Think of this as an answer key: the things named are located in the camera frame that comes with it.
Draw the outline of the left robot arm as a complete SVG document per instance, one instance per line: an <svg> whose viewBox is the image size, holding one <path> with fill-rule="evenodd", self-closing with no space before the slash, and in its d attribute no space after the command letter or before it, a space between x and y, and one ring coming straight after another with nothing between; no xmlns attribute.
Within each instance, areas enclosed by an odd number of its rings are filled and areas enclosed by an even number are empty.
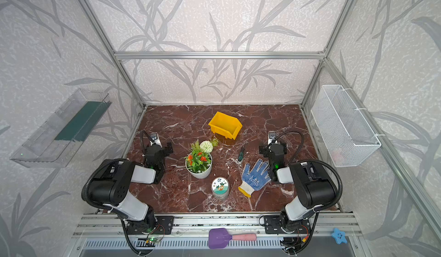
<svg viewBox="0 0 441 257"><path fill-rule="evenodd" d="M114 212L141 232L152 232L159 223L153 208L130 191L132 182L157 185L165 173L165 158L173 153L172 143L152 144L145 149L144 162L106 159L84 185L81 197L88 205Z"/></svg>

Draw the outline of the green black screwdriver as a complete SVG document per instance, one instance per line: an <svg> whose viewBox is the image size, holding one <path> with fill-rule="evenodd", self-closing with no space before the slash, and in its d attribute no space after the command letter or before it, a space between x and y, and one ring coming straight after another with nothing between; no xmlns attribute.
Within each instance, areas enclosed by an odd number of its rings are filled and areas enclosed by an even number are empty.
<svg viewBox="0 0 441 257"><path fill-rule="evenodd" d="M240 153L238 155L238 162L241 163L245 156L245 145L243 144L240 149Z"/></svg>

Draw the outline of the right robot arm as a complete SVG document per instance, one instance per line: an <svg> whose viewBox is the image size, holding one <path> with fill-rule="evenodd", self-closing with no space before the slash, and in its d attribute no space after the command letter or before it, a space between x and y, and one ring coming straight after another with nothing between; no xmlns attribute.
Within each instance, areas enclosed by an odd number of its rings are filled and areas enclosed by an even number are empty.
<svg viewBox="0 0 441 257"><path fill-rule="evenodd" d="M329 164L317 160L285 162L285 143L261 144L259 153L269 161L271 180L293 184L296 196L279 215L265 215L266 234L307 234L311 232L310 218L329 209L340 200L343 182Z"/></svg>

